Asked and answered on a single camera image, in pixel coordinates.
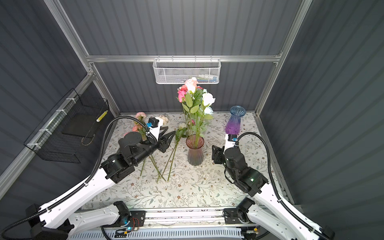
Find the pale pink flower spray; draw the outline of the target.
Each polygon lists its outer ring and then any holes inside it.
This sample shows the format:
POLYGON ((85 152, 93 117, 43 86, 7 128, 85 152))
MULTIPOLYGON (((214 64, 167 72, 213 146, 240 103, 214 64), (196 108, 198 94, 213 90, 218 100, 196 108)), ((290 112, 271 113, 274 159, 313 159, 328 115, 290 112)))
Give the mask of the pale pink flower spray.
MULTIPOLYGON (((148 122, 145 122, 145 118, 146 118, 146 114, 143 113, 143 112, 137 113, 135 117, 129 116, 129 119, 134 122, 134 127, 133 127, 131 132, 138 132, 138 133, 140 133, 141 136, 142 136, 143 142, 146 141, 146 140, 149 140, 151 143, 156 144, 158 140, 156 141, 153 137, 147 135, 147 133, 148 133, 147 132, 148 131, 147 123, 148 122)), ((158 168, 158 166, 157 166, 157 164, 155 162, 154 157, 152 155, 149 155, 146 158, 149 158, 150 161, 152 162, 152 164, 154 165, 155 170, 156 170, 156 172, 158 174, 158 178, 159 179, 163 179, 164 177, 160 173, 160 170, 159 170, 159 168, 158 168)))

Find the red pink glass vase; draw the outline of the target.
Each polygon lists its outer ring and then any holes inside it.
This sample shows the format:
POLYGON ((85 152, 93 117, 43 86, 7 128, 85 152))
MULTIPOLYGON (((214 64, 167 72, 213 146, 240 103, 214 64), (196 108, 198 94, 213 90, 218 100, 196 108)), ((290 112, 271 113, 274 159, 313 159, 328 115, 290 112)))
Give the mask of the red pink glass vase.
POLYGON ((188 162, 192 166, 199 166, 203 163, 204 154, 203 147, 205 141, 204 138, 199 137, 197 139, 196 135, 191 135, 186 140, 186 145, 188 147, 188 162))

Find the blue purple glass vase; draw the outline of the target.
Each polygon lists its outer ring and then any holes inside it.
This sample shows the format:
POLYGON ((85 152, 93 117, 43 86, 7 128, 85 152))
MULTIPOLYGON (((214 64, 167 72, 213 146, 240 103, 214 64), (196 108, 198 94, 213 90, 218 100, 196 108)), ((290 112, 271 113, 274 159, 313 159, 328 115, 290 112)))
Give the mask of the blue purple glass vase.
POLYGON ((230 109, 230 119, 227 122, 225 132, 229 135, 238 135, 241 129, 242 117, 246 114, 246 110, 241 106, 233 106, 230 109))

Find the white rose stem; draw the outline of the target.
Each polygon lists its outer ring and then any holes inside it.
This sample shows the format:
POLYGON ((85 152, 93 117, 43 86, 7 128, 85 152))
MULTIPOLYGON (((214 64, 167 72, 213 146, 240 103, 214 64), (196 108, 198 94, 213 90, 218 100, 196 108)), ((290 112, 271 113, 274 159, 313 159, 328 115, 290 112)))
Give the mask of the white rose stem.
POLYGON ((216 101, 206 89, 199 89, 193 95, 194 105, 190 109, 191 119, 194 120, 193 133, 197 141, 204 137, 207 122, 213 119, 212 104, 216 101))

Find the light pink rose stem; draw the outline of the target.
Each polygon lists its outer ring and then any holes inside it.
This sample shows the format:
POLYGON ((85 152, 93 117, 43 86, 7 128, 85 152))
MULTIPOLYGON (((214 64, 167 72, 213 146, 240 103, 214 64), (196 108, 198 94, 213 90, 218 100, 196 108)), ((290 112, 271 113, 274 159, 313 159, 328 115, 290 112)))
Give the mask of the light pink rose stem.
POLYGON ((188 87, 188 93, 186 94, 185 100, 187 102, 187 106, 190 108, 190 119, 191 119, 191 135, 194 135, 196 133, 195 126, 196 126, 196 112, 192 112, 193 107, 195 107, 195 93, 198 90, 197 85, 197 79, 195 77, 192 77, 188 79, 184 85, 188 87))

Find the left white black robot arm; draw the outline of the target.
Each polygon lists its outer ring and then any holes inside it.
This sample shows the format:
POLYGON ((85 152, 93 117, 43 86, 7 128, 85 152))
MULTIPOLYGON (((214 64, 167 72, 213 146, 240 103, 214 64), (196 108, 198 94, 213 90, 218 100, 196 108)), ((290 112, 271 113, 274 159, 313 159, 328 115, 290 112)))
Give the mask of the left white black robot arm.
POLYGON ((110 155, 98 167, 90 181, 84 180, 75 186, 78 192, 66 192, 53 201, 40 207, 30 206, 27 214, 43 210, 45 213, 29 220, 30 233, 33 240, 66 240, 69 237, 106 225, 119 225, 131 228, 134 220, 128 207, 117 201, 98 210, 79 213, 77 210, 102 191, 116 185, 135 171, 139 163, 152 155, 156 150, 165 153, 175 136, 175 132, 167 132, 167 127, 151 129, 155 133, 156 143, 143 141, 138 132, 127 133, 121 138, 116 154, 110 155))

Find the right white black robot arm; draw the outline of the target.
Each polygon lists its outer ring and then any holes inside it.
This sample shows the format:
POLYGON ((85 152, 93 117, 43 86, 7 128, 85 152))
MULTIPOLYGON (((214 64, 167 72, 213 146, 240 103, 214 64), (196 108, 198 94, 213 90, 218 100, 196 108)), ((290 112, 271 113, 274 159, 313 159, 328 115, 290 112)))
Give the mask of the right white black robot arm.
POLYGON ((226 179, 248 194, 237 206, 242 223, 255 223, 281 240, 332 240, 335 232, 304 216, 275 192, 273 185, 249 167, 239 148, 212 147, 215 164, 225 167, 226 179))

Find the white pink bud spray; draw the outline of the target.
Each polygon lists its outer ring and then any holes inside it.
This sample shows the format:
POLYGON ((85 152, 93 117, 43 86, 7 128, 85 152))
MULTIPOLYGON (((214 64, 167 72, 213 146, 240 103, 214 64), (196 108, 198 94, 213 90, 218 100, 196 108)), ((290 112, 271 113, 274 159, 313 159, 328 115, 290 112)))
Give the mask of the white pink bud spray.
POLYGON ((165 172, 166 170, 168 170, 168 177, 167 177, 167 182, 170 180, 170 177, 171 177, 171 172, 172 172, 172 168, 173 168, 173 163, 174 163, 174 159, 175 159, 175 156, 176 156, 176 151, 177 151, 177 148, 178 148, 178 145, 179 145, 179 142, 182 138, 186 138, 189 136, 189 132, 188 132, 188 124, 186 123, 181 123, 179 125, 179 128, 176 130, 176 134, 175 134, 175 146, 169 156, 169 159, 167 160, 167 163, 164 167, 164 170, 163 170, 163 177, 165 176, 165 172))

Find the floral patterned table mat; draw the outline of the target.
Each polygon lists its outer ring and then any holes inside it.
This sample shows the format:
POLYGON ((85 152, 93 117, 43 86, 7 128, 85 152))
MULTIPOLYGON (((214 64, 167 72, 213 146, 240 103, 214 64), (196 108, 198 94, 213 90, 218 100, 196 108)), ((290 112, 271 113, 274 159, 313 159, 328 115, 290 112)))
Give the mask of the floral patterned table mat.
MULTIPOLYGON (((153 157, 164 178, 152 161, 146 159, 135 171, 117 185, 96 195, 82 210, 100 209, 116 201, 124 201, 131 209, 148 208, 194 208, 229 207, 237 205, 246 195, 224 176, 224 166, 212 161, 212 145, 225 144, 225 126, 229 113, 215 113, 205 132, 203 162, 192 166, 188 162, 186 139, 182 138, 174 151, 175 140, 165 152, 156 152, 153 157)), ((118 140, 133 130, 134 122, 119 120, 108 143, 104 159, 117 152, 118 140)), ((248 166, 258 170, 269 179, 267 154, 264 144, 254 136, 240 140, 241 152, 248 166)))

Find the pens in white basket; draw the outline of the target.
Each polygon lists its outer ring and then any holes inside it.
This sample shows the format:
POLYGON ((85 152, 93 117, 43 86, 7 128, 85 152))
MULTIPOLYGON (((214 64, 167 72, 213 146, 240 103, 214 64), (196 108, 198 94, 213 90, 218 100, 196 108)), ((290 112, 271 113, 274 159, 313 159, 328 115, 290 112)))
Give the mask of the pens in white basket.
POLYGON ((204 83, 204 84, 219 83, 219 77, 217 75, 203 74, 203 75, 198 75, 196 78, 199 83, 204 83))

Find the yellow green marker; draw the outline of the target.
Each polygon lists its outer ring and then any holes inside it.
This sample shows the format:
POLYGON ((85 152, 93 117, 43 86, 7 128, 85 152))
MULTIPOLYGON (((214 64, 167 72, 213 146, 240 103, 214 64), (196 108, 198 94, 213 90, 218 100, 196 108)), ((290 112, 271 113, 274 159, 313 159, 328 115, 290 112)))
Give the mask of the yellow green marker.
POLYGON ((99 123, 102 121, 102 119, 108 114, 108 110, 104 111, 102 114, 100 114, 100 116, 98 116, 98 118, 96 119, 96 122, 99 123))

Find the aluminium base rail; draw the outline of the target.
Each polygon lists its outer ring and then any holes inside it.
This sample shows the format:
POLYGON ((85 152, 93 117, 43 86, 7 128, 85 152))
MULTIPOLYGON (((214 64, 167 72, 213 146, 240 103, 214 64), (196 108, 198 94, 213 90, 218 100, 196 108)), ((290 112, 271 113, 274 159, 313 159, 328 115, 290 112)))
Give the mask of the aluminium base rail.
POLYGON ((119 214, 116 206, 102 209, 77 211, 68 218, 75 228, 71 234, 82 233, 103 226, 118 229, 149 229, 177 227, 205 227, 240 225, 236 209, 225 207, 171 208, 171 209, 131 209, 128 214, 119 214))

